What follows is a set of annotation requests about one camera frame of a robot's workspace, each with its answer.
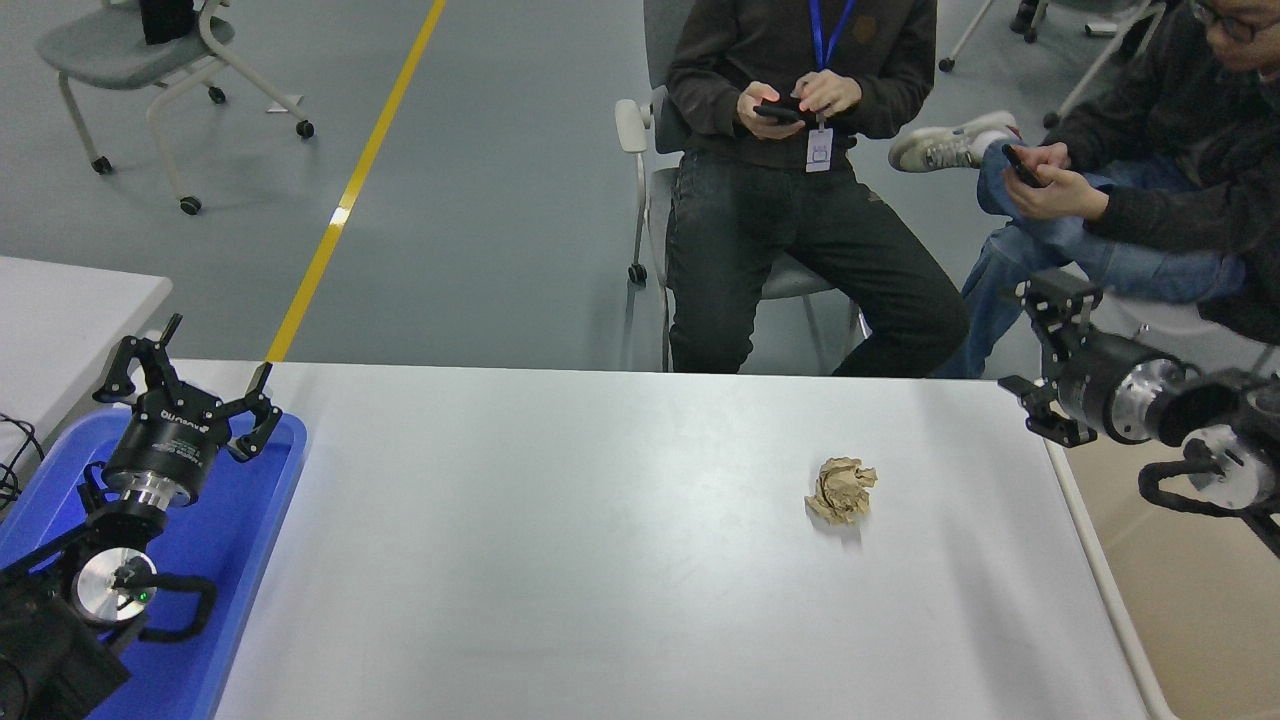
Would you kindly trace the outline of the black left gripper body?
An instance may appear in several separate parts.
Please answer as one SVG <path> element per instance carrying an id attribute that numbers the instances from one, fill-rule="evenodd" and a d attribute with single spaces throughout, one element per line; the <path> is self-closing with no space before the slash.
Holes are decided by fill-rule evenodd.
<path id="1" fill-rule="evenodd" d="M 230 423 L 206 418 L 211 411 L 204 401 L 175 406 L 159 392 L 143 395 L 105 464 L 106 486 L 122 493 L 131 480 L 152 477 L 175 483 L 184 498 L 200 497 L 219 448 L 230 441 Z"/>

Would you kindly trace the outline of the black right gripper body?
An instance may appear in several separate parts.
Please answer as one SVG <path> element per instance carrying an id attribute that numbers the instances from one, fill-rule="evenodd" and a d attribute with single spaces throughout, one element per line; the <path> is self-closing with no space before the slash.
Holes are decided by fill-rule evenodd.
<path id="1" fill-rule="evenodd" d="M 1151 438 L 1140 411 L 1124 401 L 1116 406 L 1123 383 L 1151 360 L 1151 347 L 1102 331 L 1085 331 L 1069 352 L 1057 378 L 1059 404 L 1073 419 L 1120 443 Z"/>

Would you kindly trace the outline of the person's left hand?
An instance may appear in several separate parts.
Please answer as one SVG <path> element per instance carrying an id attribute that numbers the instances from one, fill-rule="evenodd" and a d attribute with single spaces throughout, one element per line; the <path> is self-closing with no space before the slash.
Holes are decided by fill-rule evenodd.
<path id="1" fill-rule="evenodd" d="M 1005 188 L 1018 215 L 1028 220 L 1075 217 L 1098 222 L 1108 209 L 1110 195 L 1089 184 L 1074 170 L 1039 164 L 1034 173 L 1043 187 L 1024 183 L 1014 169 L 1002 173 Z"/>
<path id="2" fill-rule="evenodd" d="M 799 100 L 803 111 L 836 117 L 855 108 L 863 100 L 864 91 L 856 79 L 826 69 L 800 77 L 791 96 Z"/>

